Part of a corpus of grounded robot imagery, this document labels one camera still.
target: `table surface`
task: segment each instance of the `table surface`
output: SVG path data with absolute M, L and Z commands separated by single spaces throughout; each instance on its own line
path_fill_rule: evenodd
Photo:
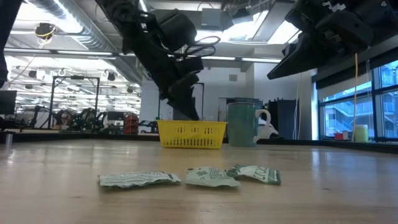
M 163 149 L 158 142 L 75 140 L 0 146 L 0 223 L 397 223 L 398 156 L 314 146 Z M 257 164 L 251 179 L 209 188 L 104 189 L 99 174 Z

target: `green mug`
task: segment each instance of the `green mug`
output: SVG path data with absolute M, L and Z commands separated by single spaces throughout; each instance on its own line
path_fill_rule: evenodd
M 259 117 L 261 113 L 267 115 L 267 124 L 271 123 L 271 114 L 267 110 L 260 110 L 254 103 L 230 103 L 227 108 L 228 141 L 230 146 L 254 147 L 260 139 Z

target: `snack wrapper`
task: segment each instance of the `snack wrapper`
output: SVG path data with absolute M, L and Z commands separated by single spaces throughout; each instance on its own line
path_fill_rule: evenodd
M 226 175 L 225 171 L 214 167 L 198 167 L 188 170 L 185 182 L 187 184 L 202 185 L 207 187 L 237 187 L 241 185 L 238 181 Z
M 252 177 L 265 184 L 280 185 L 279 170 L 268 169 L 261 166 L 235 165 L 226 173 L 230 177 L 246 176 Z
M 101 187 L 128 188 L 133 186 L 145 186 L 148 184 L 180 183 L 181 180 L 175 174 L 165 172 L 128 172 L 125 174 L 108 174 L 99 176 Z

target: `yellow basket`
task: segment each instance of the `yellow basket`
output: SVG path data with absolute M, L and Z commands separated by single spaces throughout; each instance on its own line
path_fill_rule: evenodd
M 163 147 L 219 149 L 226 122 L 157 120 Z

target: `ceiling duct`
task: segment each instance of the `ceiling duct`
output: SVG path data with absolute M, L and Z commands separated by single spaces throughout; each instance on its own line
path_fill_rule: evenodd
M 85 12 L 71 0 L 26 0 L 37 8 L 51 13 L 61 21 L 67 21 L 66 26 L 82 27 L 81 32 L 74 35 L 76 41 L 84 45 L 90 51 L 99 52 L 117 52 L 115 46 L 104 36 L 104 34 L 95 26 L 93 21 L 85 14 Z M 128 81 L 141 83 L 142 77 L 134 68 L 134 59 L 117 58 L 116 60 L 107 60 L 108 63 L 114 65 Z

